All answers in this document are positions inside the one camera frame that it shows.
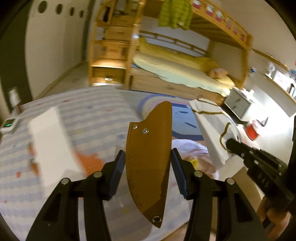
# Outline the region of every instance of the knife sheath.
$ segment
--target knife sheath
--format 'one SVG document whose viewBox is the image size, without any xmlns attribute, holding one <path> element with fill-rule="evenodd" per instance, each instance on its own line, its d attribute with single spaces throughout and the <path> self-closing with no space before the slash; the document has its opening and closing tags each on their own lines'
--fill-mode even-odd
<svg viewBox="0 0 296 241">
<path fill-rule="evenodd" d="M 140 212 L 160 228 L 165 210 L 172 146 L 172 104 L 157 105 L 141 122 L 131 122 L 126 141 L 126 173 Z"/>
</svg>

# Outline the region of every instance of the wooden bunk bed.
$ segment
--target wooden bunk bed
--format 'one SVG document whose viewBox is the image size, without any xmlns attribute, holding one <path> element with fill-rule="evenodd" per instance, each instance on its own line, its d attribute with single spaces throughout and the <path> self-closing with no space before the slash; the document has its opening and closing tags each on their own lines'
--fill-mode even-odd
<svg viewBox="0 0 296 241">
<path fill-rule="evenodd" d="M 141 68 L 132 67 L 133 57 L 136 53 L 139 35 L 147 39 L 158 40 L 176 48 L 165 48 L 175 53 L 183 52 L 192 56 L 197 54 L 212 57 L 216 43 L 226 44 L 240 49 L 241 76 L 239 78 L 229 75 L 235 86 L 242 89 L 248 73 L 248 54 L 252 46 L 252 36 L 248 34 L 226 12 L 208 0 L 192 2 L 193 18 L 190 30 L 210 40 L 208 49 L 184 41 L 171 38 L 162 34 L 141 31 L 142 16 L 158 18 L 163 0 L 128 0 L 127 7 L 132 9 L 129 16 L 113 17 L 115 1 L 109 1 L 102 5 L 94 27 L 89 59 L 90 85 L 99 83 L 122 83 L 125 89 L 147 91 L 178 96 L 187 99 L 206 98 L 221 105 L 225 99 L 216 92 L 202 88 L 193 88 L 180 83 L 171 83 L 162 80 L 158 75 Z M 110 6 L 108 21 L 100 20 L 106 6 Z M 95 40 L 95 28 L 106 29 L 104 40 Z"/>
</svg>

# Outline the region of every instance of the rainbow rug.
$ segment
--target rainbow rug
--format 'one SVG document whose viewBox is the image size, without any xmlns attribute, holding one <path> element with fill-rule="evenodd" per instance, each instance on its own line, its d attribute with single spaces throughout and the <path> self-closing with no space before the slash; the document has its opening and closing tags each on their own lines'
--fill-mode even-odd
<svg viewBox="0 0 296 241">
<path fill-rule="evenodd" d="M 203 141 L 202 134 L 189 107 L 189 100 L 170 95 L 151 94 L 143 98 L 137 107 L 138 113 L 145 119 L 148 114 L 161 102 L 172 103 L 173 128 L 172 134 L 177 139 L 189 139 L 193 141 Z"/>
</svg>

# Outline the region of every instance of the digital display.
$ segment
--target digital display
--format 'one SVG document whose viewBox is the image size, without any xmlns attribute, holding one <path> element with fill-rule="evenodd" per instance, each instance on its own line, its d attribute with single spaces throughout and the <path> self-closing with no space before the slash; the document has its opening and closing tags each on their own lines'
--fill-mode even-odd
<svg viewBox="0 0 296 241">
<path fill-rule="evenodd" d="M 12 126 L 12 123 L 14 122 L 15 120 L 14 119 L 8 119 L 4 126 L 3 127 L 11 127 Z"/>
</svg>

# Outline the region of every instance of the green jacket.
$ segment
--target green jacket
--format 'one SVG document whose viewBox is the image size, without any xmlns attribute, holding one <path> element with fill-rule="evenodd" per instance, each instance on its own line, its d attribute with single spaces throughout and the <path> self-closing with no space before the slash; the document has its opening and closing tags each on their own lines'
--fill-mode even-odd
<svg viewBox="0 0 296 241">
<path fill-rule="evenodd" d="M 190 0 L 164 0 L 161 7 L 158 26 L 189 29 L 192 19 Z"/>
</svg>

